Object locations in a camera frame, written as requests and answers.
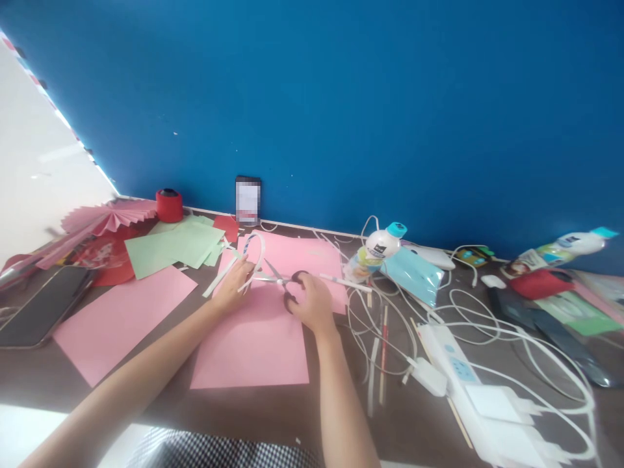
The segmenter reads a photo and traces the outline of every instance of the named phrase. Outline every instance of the blue wall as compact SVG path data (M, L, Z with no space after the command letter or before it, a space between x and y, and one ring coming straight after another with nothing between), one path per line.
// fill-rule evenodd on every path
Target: blue wall
M500 256L624 232L619 0L0 0L122 194ZM624 236L575 264L624 274Z

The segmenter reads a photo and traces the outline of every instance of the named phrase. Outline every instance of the plastic bottle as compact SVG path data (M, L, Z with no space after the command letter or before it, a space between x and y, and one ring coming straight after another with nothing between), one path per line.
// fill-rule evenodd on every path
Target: plastic bottle
M511 279L540 268L558 267L579 255L594 254L602 250L606 246L606 240L616 235L618 233L605 227L598 227L588 233L566 234L552 244L527 250L516 260L503 265L500 270Z
M382 267L385 259L392 257L401 249L401 238L407 231L408 229L398 222L375 231L344 266L344 278L354 283L366 281L373 272Z

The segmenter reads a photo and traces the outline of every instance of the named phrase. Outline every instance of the checkered clothing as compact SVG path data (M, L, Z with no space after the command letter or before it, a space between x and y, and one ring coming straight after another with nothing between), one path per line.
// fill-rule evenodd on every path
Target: checkered clothing
M152 428L127 468L317 468L319 460L314 452L296 447Z

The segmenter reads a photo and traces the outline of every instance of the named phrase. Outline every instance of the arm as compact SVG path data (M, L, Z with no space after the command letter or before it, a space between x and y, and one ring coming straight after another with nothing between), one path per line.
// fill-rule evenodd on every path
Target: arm
M328 468L379 467L371 433L359 404L333 321L332 296L322 280L301 275L307 299L289 302L291 311L314 333L320 361L320 425Z
M93 390L20 465L96 466L121 432L158 396L202 339L241 299L253 264L239 261L216 296Z

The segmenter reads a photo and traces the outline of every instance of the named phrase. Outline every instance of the blurred screen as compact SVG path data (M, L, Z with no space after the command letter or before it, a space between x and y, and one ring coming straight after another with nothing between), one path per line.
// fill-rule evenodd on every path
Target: blurred screen
M236 219L238 222L257 222L260 211L260 182L236 182Z

